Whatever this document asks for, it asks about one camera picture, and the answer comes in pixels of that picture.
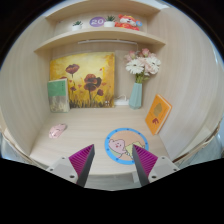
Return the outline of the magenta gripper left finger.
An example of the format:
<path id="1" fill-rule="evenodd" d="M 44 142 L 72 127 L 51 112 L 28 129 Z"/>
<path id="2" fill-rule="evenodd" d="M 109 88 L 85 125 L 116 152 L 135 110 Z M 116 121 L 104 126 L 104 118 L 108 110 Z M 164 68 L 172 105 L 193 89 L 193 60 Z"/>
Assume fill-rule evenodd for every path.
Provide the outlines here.
<path id="1" fill-rule="evenodd" d="M 69 157 L 61 157 L 47 171 L 84 187 L 95 155 L 94 145 L 89 145 Z"/>

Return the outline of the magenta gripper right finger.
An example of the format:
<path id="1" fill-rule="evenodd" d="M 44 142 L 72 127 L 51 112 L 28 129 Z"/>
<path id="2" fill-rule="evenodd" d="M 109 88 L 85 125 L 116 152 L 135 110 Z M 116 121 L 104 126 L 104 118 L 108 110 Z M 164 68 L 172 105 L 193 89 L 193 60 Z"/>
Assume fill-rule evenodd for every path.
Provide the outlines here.
<path id="1" fill-rule="evenodd" d="M 168 157 L 157 157 L 140 146 L 134 145 L 132 154 L 142 186 L 179 171 L 179 168 Z"/>

